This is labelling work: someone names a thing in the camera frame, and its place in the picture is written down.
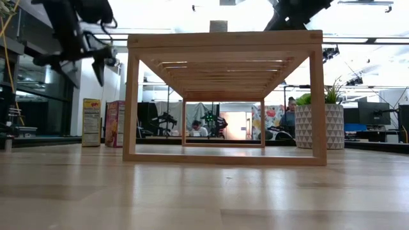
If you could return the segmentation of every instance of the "computer monitor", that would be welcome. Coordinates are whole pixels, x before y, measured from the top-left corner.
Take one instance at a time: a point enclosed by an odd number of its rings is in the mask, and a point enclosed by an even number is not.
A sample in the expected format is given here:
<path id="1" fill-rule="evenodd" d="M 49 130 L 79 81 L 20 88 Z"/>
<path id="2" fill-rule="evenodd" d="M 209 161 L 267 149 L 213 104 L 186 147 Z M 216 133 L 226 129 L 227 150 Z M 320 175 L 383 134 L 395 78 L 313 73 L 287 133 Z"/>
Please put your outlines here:
<path id="1" fill-rule="evenodd" d="M 359 124 L 359 109 L 344 108 L 344 124 Z"/>
<path id="2" fill-rule="evenodd" d="M 359 123 L 363 125 L 390 125 L 388 103 L 358 102 Z"/>

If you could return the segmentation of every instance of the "ceiling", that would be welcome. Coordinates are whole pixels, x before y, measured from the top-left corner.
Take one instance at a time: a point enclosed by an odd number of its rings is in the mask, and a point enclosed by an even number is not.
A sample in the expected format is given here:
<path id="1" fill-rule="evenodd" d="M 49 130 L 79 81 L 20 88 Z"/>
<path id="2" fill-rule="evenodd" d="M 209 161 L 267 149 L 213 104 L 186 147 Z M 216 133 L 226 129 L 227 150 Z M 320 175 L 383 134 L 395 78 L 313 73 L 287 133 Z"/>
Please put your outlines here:
<path id="1" fill-rule="evenodd" d="M 114 34 L 129 33 L 199 33 L 208 32 L 211 20 L 227 20 L 228 31 L 262 31 L 274 10 L 269 0 L 236 1 L 235 6 L 220 6 L 220 0 L 109 0 L 118 28 Z M 400 36 L 409 39 L 409 1 L 393 0 L 392 11 L 387 6 L 357 6 L 338 4 L 315 15 L 306 25 L 321 29 L 327 36 Z M 41 9 L 31 9 L 43 15 Z M 83 25 L 84 29 L 102 33 L 100 28 Z M 118 41 L 123 47 L 126 41 Z M 362 76 L 364 85 L 409 86 L 409 47 L 402 45 L 340 45 L 341 54 L 324 64 L 325 84 L 342 76 L 347 81 Z M 286 80 L 287 84 L 308 84 L 308 61 Z M 148 68 L 145 76 L 151 82 L 160 81 Z"/>

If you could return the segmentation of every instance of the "wooden table frame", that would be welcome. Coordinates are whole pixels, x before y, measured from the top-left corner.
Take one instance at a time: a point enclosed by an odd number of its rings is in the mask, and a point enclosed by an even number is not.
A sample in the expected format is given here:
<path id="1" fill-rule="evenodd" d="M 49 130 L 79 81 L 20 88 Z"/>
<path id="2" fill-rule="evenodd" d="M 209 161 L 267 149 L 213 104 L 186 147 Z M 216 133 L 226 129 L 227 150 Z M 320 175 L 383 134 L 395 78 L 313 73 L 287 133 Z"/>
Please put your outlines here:
<path id="1" fill-rule="evenodd" d="M 132 34 L 128 37 L 123 159 L 243 165 L 326 165 L 322 31 Z M 309 57 L 313 107 L 311 157 L 135 154 L 139 61 L 183 97 L 182 145 L 265 147 L 264 98 Z M 261 144 L 186 143 L 186 102 L 260 102 Z"/>

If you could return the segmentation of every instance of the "white wall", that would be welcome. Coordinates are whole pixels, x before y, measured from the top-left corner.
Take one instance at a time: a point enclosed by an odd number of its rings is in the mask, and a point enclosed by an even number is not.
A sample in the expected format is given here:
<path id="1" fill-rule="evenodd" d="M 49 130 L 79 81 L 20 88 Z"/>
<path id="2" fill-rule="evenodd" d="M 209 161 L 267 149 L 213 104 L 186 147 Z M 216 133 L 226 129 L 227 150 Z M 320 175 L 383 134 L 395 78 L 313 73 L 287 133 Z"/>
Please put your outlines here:
<path id="1" fill-rule="evenodd" d="M 121 80 L 120 80 L 120 100 L 125 100 L 127 94 L 127 76 L 128 76 L 128 53 L 120 53 L 116 55 L 116 58 L 119 59 L 121 64 Z M 139 77 L 138 83 L 143 82 L 143 77 L 145 71 L 148 67 L 143 63 L 139 62 Z M 142 102 L 143 86 L 138 86 L 138 102 Z"/>
<path id="2" fill-rule="evenodd" d="M 395 109 L 398 108 L 398 104 L 401 105 L 409 105 L 409 90 L 404 89 L 387 89 L 387 90 L 381 90 L 379 91 L 379 95 L 390 104 L 390 108 L 392 109 L 393 106 L 396 105 Z M 398 125 L 396 117 L 393 115 L 393 113 L 390 114 L 390 119 L 395 122 L 396 125 Z M 393 125 L 387 125 L 386 128 L 396 128 Z"/>
<path id="3" fill-rule="evenodd" d="M 92 69 L 93 59 L 81 62 L 80 88 L 74 89 L 71 116 L 71 135 L 82 135 L 82 101 L 84 98 L 101 100 L 101 118 L 105 117 L 105 103 L 120 99 L 121 77 L 111 69 L 104 69 L 104 86 L 101 87 Z"/>
<path id="4" fill-rule="evenodd" d="M 142 97 L 138 98 L 138 102 L 150 102 L 152 100 L 165 100 L 167 101 L 167 86 L 155 86 L 156 88 L 162 88 L 166 90 L 144 90 Z M 175 91 L 169 95 L 169 100 L 174 102 L 182 100 L 183 98 Z"/>
<path id="5" fill-rule="evenodd" d="M 254 103 L 221 103 L 220 112 L 251 112 Z"/>

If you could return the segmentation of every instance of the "light fixture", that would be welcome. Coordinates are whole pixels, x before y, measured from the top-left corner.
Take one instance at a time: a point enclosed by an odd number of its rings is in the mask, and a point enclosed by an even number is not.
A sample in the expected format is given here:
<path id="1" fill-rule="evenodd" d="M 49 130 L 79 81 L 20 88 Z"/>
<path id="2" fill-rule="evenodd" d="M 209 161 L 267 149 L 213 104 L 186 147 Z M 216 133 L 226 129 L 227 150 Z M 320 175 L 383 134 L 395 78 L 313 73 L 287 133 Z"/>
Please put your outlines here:
<path id="1" fill-rule="evenodd" d="M 346 82 L 346 86 L 356 86 L 356 85 L 360 85 L 363 83 L 364 81 L 362 80 L 362 77 L 356 77 Z"/>
<path id="2" fill-rule="evenodd" d="M 337 44 L 337 43 L 366 43 L 367 38 L 323 38 L 323 43 Z"/>
<path id="3" fill-rule="evenodd" d="M 328 60 L 331 60 L 335 56 L 339 55 L 338 45 L 335 48 L 324 48 L 322 51 L 322 61 L 326 63 Z"/>

